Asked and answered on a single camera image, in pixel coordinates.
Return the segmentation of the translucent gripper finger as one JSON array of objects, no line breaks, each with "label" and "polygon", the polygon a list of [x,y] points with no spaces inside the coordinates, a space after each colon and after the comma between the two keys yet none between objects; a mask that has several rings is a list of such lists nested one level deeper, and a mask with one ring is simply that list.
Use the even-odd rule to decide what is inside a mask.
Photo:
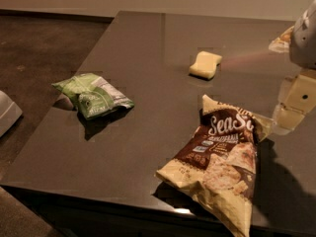
[{"label": "translucent gripper finger", "polygon": [[273,133],[287,135],[294,131],[304,118],[303,113],[287,109],[284,105],[278,104],[273,113]]}]

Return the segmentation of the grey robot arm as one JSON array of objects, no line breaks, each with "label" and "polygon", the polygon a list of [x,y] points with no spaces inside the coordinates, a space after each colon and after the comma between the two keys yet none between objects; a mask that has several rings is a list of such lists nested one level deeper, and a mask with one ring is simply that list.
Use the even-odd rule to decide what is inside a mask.
[{"label": "grey robot arm", "polygon": [[273,133],[286,135],[316,107],[316,0],[270,43],[269,50],[288,53],[290,61],[301,68],[295,77],[282,81],[273,113]]}]

